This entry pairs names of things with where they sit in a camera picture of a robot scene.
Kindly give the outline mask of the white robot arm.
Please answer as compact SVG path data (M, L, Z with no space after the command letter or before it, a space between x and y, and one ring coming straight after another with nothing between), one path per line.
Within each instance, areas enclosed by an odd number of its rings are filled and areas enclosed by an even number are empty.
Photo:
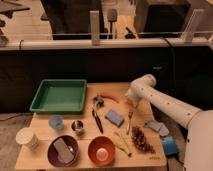
M166 95L155 85L152 74L143 75L130 83L126 97L136 104L147 100L188 130L183 171L213 171L213 110Z

